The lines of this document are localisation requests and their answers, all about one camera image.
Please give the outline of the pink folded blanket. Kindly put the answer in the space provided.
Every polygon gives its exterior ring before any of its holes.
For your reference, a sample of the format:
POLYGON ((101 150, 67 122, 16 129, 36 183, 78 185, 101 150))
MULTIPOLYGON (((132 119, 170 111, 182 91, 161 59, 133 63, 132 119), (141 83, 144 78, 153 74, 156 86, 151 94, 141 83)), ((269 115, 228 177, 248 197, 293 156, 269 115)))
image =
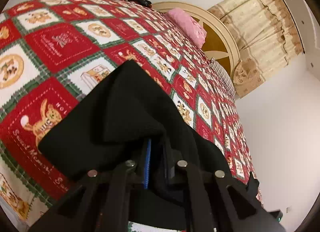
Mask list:
POLYGON ((181 8, 173 8, 166 12, 165 15, 174 22, 199 49, 203 47, 207 32, 193 17, 189 16, 189 14, 181 8))

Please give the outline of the beige curtain by headboard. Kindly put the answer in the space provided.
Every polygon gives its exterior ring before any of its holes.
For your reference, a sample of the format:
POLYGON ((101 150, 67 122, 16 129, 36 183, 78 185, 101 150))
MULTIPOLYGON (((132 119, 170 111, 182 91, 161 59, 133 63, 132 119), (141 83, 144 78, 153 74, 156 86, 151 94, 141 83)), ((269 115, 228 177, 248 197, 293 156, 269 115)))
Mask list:
POLYGON ((232 77, 239 97, 258 88, 303 51, 283 0, 224 0, 208 11, 227 27, 239 49, 232 77))

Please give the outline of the black pants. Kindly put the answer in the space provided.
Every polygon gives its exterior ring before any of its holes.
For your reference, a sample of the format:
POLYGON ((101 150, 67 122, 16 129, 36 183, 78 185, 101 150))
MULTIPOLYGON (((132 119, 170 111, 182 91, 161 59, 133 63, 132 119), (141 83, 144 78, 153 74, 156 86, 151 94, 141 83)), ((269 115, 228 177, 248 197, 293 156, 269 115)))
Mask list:
POLYGON ((258 194, 234 102, 218 79, 208 88, 169 93, 136 62, 127 61, 103 79, 41 140, 40 152, 71 181, 91 169, 111 172, 138 162, 148 190, 180 199, 183 182, 175 164, 205 172, 222 170, 249 196, 258 194))

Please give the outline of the red green patchwork quilt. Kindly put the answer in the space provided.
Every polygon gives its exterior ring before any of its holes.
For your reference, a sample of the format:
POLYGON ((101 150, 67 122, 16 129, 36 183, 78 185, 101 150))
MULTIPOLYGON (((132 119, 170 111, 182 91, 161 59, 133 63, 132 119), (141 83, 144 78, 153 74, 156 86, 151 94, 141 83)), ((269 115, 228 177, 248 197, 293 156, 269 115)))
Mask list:
POLYGON ((1 207, 27 231, 69 188, 41 139, 117 66, 137 62, 231 174, 255 174, 235 102, 200 41, 125 0, 30 0, 1 13, 1 207))

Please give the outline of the cream wooden headboard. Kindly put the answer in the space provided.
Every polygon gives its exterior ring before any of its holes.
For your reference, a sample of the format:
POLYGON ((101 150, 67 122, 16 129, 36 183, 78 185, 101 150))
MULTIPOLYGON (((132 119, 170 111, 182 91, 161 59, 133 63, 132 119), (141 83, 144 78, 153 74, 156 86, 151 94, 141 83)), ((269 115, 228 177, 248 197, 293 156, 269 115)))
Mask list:
POLYGON ((158 2, 154 3, 152 8, 159 12, 180 8, 193 17, 207 32, 202 51, 208 60, 217 60, 233 78, 235 67, 240 61, 240 52, 234 37, 216 16, 198 6, 183 2, 158 2))

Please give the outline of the striped pillow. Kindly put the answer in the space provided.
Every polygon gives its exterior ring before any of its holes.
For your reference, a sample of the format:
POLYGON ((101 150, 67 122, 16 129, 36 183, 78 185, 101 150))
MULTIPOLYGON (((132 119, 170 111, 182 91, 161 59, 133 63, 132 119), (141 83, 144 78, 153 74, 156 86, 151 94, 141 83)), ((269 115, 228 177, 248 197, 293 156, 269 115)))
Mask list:
POLYGON ((214 58, 211 59, 210 66, 222 81, 223 85, 225 86, 225 89, 227 90, 231 98, 235 100, 236 90, 234 88, 233 82, 230 76, 228 75, 227 71, 214 58))

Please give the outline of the black object on bed edge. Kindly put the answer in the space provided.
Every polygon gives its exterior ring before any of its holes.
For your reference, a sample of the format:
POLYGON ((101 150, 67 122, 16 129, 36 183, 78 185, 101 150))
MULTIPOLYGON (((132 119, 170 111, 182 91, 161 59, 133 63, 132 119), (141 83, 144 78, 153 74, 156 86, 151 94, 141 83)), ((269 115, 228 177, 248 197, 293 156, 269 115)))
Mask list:
POLYGON ((152 3, 149 0, 125 0, 125 1, 133 2, 146 8, 152 8, 152 3))

